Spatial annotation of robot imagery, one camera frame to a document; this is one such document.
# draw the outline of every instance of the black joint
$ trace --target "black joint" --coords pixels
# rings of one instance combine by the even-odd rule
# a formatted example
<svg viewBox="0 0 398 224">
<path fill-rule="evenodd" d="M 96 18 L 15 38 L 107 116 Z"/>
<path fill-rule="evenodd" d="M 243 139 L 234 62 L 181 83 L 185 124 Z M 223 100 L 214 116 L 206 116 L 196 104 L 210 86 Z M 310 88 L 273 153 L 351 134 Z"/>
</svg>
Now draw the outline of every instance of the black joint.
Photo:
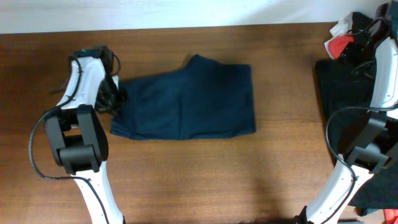
<svg viewBox="0 0 398 224">
<path fill-rule="evenodd" d="M 72 126 L 78 126 L 81 134 L 66 136 Z M 98 172 L 101 163 L 108 159 L 108 140 L 91 105 L 58 110 L 45 120 L 44 128 L 55 162 L 68 174 Z"/>
<path fill-rule="evenodd" d="M 377 174 L 398 157 L 397 131 L 397 121 L 387 120 L 385 113 L 369 111 L 343 131 L 339 153 L 349 166 L 357 165 Z"/>
<path fill-rule="evenodd" d="M 70 56 L 70 60 L 80 57 L 93 57 L 101 60 L 105 69 L 105 78 L 98 90 L 95 110 L 99 113 L 117 114 L 127 100 L 125 90 L 120 90 L 112 79 L 114 54 L 107 46 L 97 46 L 92 49 L 82 49 Z"/>
</svg>

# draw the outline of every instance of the white wall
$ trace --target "white wall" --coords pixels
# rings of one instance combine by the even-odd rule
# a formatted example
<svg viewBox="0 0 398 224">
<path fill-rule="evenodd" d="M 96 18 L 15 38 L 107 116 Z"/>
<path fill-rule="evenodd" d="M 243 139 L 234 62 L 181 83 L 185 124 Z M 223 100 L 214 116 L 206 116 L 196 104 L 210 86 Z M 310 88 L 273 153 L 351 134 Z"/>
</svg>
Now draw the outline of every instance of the white wall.
<svg viewBox="0 0 398 224">
<path fill-rule="evenodd" d="M 388 0 L 0 0 L 0 33 L 337 21 Z"/>
</svg>

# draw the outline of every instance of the black fabric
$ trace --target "black fabric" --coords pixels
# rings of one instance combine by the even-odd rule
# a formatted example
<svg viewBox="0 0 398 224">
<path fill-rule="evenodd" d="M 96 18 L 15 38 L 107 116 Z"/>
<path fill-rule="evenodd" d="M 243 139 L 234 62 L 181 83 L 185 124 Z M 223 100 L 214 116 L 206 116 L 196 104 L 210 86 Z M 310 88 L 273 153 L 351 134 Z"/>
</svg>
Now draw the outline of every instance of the black fabric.
<svg viewBox="0 0 398 224">
<path fill-rule="evenodd" d="M 136 140 L 231 138 L 256 131 L 249 65 L 195 55 L 176 72 L 121 83 L 128 102 L 111 133 Z"/>
<path fill-rule="evenodd" d="M 370 215 L 378 210 L 379 209 L 377 209 L 377 208 L 358 208 L 357 213 L 359 216 L 364 217 L 364 216 Z"/>
<path fill-rule="evenodd" d="M 353 30 L 353 33 L 357 33 L 365 29 L 370 23 L 373 22 L 372 18 L 365 16 L 360 12 L 353 12 L 352 19 L 353 19 L 353 26 L 351 29 Z M 369 40 L 369 34 L 367 32 L 355 36 L 355 43 L 359 45 L 365 45 L 368 40 Z"/>
<path fill-rule="evenodd" d="M 352 75 L 351 68 L 336 60 L 322 60 L 315 67 L 326 120 L 345 106 L 369 106 L 374 82 L 364 75 Z M 358 120 L 365 111 L 349 110 L 330 123 L 330 143 L 337 151 L 338 139 L 345 127 Z M 359 208 L 398 208 L 398 163 L 383 169 L 366 182 L 350 201 Z"/>
</svg>

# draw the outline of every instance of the folded shirt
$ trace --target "folded shirt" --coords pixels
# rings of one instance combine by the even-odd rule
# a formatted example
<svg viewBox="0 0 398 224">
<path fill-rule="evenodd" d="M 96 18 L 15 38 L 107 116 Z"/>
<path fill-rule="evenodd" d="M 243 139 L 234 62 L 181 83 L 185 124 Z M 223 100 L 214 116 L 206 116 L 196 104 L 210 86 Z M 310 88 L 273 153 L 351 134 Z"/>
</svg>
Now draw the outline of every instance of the folded shirt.
<svg viewBox="0 0 398 224">
<path fill-rule="evenodd" d="M 111 134 L 135 140 L 231 138 L 256 132 L 249 65 L 200 55 L 175 72 L 120 83 L 128 101 Z"/>
</svg>

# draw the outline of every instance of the wooden surface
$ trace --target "wooden surface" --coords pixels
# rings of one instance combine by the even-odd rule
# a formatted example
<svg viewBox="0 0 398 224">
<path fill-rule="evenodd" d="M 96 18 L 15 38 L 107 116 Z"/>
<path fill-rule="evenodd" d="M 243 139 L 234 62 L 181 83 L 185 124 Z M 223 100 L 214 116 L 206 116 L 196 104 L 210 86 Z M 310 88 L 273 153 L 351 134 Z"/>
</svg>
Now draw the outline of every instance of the wooden surface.
<svg viewBox="0 0 398 224">
<path fill-rule="evenodd" d="M 74 50 L 106 44 L 121 79 L 180 68 L 193 54 L 252 65 L 257 133 L 233 139 L 132 141 L 109 134 L 108 176 L 127 223 L 239 223 L 292 218 L 333 170 L 313 78 L 332 24 L 0 35 L 0 223 L 90 223 L 72 181 L 40 179 L 27 144 L 60 95 Z M 34 153 L 65 175 L 40 129 Z M 343 215 L 353 218 L 353 208 Z M 367 217 L 382 223 L 382 213 Z"/>
</svg>

